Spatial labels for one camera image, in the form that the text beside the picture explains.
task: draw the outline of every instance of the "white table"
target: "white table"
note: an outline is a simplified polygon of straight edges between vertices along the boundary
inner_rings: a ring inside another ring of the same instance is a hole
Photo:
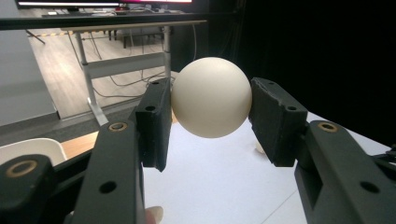
[[[352,135],[369,155],[389,150]],[[144,169],[146,207],[163,207],[162,224],[306,223],[295,169],[275,167],[256,141],[248,121],[219,139],[173,124],[165,170]]]
[[[102,126],[108,123],[106,115],[102,108],[96,101],[93,90],[92,79],[99,77],[108,77],[117,74],[133,72],[153,67],[164,66],[165,75],[171,76],[171,51],[170,51],[170,27],[177,25],[194,25],[206,21],[169,21],[169,22],[150,22],[150,23],[135,23],[135,24],[118,24],[118,25],[104,25],[104,26],[89,26],[89,27],[66,27],[62,30],[73,32],[76,34],[80,63],[82,65],[85,81],[88,89],[88,104],[92,113],[95,115],[99,125]],[[163,27],[163,52],[150,53],[143,55],[135,55],[118,59],[102,60],[97,62],[87,62],[84,46],[82,44],[81,33],[93,32],[98,30],[111,31],[119,29],[130,29],[138,27]]]

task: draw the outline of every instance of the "sphere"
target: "sphere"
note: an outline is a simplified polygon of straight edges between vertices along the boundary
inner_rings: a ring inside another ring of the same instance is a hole
[[[202,58],[186,65],[177,75],[171,103],[177,121],[187,131],[205,138],[222,137],[247,119],[250,83],[234,63]]]

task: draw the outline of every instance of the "white container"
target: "white container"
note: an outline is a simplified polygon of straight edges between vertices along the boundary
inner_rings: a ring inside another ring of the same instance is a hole
[[[22,155],[48,156],[52,166],[67,160],[62,145],[50,138],[34,138],[0,147],[0,165]]]

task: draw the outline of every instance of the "white table surface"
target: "white table surface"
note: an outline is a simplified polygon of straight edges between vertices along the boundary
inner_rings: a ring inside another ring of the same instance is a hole
[[[389,150],[352,135],[368,154]],[[162,224],[306,223],[294,168],[275,167],[256,141],[248,120],[218,139],[173,124],[165,170],[144,170],[146,207],[163,207]]]

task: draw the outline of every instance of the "black backdrop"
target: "black backdrop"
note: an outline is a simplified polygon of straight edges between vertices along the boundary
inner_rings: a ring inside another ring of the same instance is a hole
[[[249,0],[236,63],[309,111],[390,147],[396,8],[389,2]]]

